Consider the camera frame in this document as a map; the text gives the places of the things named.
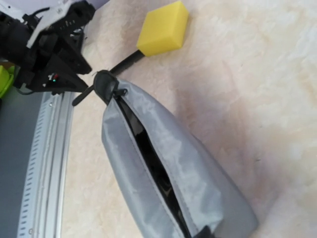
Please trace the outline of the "yellow sponge block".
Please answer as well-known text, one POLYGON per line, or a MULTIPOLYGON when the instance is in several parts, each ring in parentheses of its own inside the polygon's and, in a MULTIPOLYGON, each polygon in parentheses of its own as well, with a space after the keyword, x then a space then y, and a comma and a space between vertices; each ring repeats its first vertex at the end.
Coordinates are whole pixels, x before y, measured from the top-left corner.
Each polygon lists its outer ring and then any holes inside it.
POLYGON ((189 11, 180 0, 149 11, 137 48, 145 56, 155 56, 182 48, 189 11))

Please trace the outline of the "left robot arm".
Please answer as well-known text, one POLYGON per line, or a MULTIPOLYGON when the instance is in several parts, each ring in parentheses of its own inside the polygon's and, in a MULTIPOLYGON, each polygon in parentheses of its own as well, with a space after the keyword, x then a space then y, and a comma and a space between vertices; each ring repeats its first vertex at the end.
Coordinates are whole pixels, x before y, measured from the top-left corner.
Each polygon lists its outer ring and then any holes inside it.
POLYGON ((66 16, 45 27, 33 46, 27 47, 40 22, 35 14, 24 15, 26 24, 5 13, 0 14, 0 56, 18 67, 13 86, 31 92, 84 92, 88 85, 79 77, 91 67, 81 54, 84 34, 75 33, 92 20, 95 10, 78 2, 66 16))

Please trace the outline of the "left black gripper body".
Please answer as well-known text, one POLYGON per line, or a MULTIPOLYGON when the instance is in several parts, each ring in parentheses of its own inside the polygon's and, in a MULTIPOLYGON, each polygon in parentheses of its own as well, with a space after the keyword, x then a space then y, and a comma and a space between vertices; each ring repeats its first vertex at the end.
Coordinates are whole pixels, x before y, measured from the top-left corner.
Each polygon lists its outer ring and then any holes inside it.
POLYGON ((88 85, 79 76, 90 73, 92 68, 81 54, 83 40, 83 32, 65 37, 57 34, 41 37, 32 67, 15 70, 14 87, 27 89, 27 94, 84 92, 88 85))

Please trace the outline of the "black plastic comb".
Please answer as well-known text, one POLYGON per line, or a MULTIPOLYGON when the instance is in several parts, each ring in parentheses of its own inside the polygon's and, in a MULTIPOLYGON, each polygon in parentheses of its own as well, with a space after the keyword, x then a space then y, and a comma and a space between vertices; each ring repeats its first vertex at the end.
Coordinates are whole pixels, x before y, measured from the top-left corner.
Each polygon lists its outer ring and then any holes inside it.
POLYGON ((145 55, 140 50, 137 50, 129 55, 127 58, 125 58, 123 61, 121 61, 119 64, 117 64, 114 68, 112 68, 110 70, 110 73, 115 76, 120 75, 122 72, 131 67, 134 63, 141 60, 144 56, 145 55))

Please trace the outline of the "grey zip pouch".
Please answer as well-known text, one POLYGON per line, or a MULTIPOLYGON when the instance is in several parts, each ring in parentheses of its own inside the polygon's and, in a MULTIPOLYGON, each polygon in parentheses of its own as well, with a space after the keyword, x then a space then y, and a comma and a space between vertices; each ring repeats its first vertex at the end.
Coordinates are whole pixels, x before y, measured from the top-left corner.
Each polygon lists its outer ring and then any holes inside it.
POLYGON ((206 147, 138 86, 98 72, 102 142, 145 238, 248 238, 258 220, 206 147))

